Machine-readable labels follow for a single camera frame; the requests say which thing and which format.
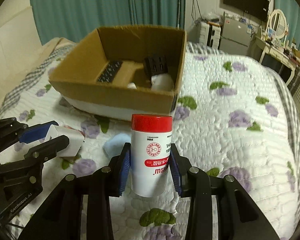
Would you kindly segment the oval white mirror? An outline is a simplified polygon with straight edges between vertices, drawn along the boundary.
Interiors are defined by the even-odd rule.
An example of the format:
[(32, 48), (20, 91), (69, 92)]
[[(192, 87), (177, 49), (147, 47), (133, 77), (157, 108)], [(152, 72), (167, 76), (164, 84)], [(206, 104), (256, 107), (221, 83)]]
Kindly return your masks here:
[(276, 38), (282, 39), (288, 32), (287, 19), (280, 9), (275, 9), (268, 18), (268, 27), (275, 31)]

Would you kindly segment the black wall television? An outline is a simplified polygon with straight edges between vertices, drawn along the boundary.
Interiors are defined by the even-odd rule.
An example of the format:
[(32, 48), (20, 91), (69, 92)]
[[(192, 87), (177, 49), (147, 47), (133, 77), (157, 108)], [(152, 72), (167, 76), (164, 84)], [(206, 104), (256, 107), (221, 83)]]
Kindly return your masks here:
[(244, 13), (266, 22), (268, 18), (268, 0), (223, 0), (225, 5), (237, 8)]

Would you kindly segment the silver mini fridge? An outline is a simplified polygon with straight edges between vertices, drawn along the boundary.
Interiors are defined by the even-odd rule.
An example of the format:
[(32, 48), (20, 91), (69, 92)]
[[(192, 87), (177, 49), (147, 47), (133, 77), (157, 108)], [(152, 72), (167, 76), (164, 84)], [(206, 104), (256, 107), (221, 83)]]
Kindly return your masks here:
[(253, 28), (250, 25), (225, 17), (219, 50), (231, 55), (246, 56), (252, 30)]

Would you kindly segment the red capped white bottle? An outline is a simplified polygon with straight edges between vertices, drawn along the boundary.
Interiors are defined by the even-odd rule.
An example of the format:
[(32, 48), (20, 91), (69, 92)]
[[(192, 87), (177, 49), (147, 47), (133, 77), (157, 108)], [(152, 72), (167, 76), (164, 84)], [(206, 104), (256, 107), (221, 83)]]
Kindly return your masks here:
[(171, 116), (132, 115), (130, 171), (135, 194), (151, 198), (165, 191), (172, 130)]

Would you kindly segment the black remote control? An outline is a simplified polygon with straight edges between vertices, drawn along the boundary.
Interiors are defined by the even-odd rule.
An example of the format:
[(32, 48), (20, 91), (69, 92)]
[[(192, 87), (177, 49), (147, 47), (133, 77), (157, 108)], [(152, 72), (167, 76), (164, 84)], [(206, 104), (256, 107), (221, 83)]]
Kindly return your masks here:
[(121, 66), (122, 61), (110, 61), (97, 78), (97, 82), (112, 83)]

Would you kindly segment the beige blanket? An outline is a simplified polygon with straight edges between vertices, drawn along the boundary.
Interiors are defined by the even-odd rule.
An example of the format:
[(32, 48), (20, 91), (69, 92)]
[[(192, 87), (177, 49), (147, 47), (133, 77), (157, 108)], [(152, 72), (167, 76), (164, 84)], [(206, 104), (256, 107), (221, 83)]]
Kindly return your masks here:
[(57, 48), (74, 42), (66, 38), (53, 38), (45, 45), (24, 44), (4, 45), (0, 40), (0, 107), (5, 95), (17, 86), (30, 71), (41, 63)]

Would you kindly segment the white hair dryer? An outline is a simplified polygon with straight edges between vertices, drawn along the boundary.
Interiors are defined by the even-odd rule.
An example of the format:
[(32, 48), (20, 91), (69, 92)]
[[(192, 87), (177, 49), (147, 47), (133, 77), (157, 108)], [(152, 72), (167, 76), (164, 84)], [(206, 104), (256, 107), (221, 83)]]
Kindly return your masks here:
[(151, 91), (166, 91), (174, 90), (174, 82), (169, 74), (159, 74), (148, 78), (144, 74), (135, 75), (132, 82), (127, 85), (127, 88), (149, 88)]

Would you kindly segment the white suitcase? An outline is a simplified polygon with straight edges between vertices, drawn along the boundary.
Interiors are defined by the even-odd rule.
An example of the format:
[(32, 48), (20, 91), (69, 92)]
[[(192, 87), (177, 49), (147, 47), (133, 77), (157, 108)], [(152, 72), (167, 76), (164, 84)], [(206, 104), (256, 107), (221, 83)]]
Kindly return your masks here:
[(199, 43), (218, 49), (221, 38), (221, 27), (207, 22), (200, 23)]

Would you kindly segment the white pink carton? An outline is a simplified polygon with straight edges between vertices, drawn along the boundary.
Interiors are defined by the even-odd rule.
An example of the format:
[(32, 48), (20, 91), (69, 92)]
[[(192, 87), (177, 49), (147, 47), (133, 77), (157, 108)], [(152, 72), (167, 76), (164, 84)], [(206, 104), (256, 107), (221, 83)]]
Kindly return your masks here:
[(56, 145), (58, 157), (75, 157), (84, 142), (84, 135), (76, 129), (51, 125), (44, 142), (52, 141)]

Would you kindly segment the teal curtain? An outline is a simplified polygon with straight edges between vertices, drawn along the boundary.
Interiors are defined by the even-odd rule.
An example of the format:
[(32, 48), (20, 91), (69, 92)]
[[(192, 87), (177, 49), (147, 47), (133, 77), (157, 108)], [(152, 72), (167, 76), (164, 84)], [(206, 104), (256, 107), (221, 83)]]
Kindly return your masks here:
[(275, 9), (280, 9), (287, 20), (289, 45), (296, 41), (296, 48), (300, 50), (300, 7), (296, 0), (275, 0)]
[[(30, 0), (42, 44), (55, 37), (79, 42), (96, 28), (117, 25), (177, 27), (178, 0)], [(181, 0), (180, 28), (185, 25)]]

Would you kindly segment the white flat mop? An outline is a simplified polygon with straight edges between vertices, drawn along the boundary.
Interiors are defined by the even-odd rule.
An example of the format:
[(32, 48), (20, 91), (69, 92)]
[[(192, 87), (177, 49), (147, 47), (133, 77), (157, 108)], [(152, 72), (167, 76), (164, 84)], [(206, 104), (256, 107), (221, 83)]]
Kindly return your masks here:
[(181, 0), (178, 0), (178, 6), (177, 6), (177, 28), (180, 28), (180, 9), (181, 9)]

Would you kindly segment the brown cardboard box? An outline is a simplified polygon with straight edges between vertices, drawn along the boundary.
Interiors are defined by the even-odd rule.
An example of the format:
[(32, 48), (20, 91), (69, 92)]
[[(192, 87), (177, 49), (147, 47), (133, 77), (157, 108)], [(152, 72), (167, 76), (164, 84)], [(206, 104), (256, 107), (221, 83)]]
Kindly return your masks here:
[[(76, 109), (119, 120), (133, 114), (173, 115), (183, 75), (186, 32), (182, 29), (127, 25), (89, 33), (49, 76), (53, 88)], [(164, 56), (174, 90), (130, 89), (135, 75), (146, 75), (146, 57)], [(112, 83), (97, 82), (110, 61), (122, 61)]]

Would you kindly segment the black box item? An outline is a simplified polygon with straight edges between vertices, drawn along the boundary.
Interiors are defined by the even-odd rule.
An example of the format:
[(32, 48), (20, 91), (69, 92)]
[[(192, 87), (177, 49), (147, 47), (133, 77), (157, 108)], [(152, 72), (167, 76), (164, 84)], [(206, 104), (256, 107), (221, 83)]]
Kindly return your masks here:
[(143, 69), (150, 79), (155, 75), (168, 73), (168, 66), (164, 56), (146, 57), (143, 61)]

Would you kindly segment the teal right curtain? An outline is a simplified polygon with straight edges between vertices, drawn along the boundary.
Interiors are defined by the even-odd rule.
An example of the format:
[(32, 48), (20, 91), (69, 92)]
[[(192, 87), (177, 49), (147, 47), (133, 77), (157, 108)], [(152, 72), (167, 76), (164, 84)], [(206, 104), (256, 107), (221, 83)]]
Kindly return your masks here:
[(296, 41), (296, 48), (300, 50), (300, 7), (296, 0), (275, 0), (275, 9), (280, 9), (287, 20), (289, 45)]

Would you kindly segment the light blue earbuds case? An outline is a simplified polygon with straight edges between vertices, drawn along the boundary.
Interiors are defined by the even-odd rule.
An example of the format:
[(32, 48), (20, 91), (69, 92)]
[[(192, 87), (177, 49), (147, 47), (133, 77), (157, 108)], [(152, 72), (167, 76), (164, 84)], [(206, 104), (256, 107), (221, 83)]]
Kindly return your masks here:
[(121, 151), (125, 145), (125, 143), (130, 143), (130, 135), (125, 133), (120, 133), (112, 137), (110, 140), (108, 140), (104, 146), (103, 149), (109, 159), (111, 159), (114, 156), (120, 155)]

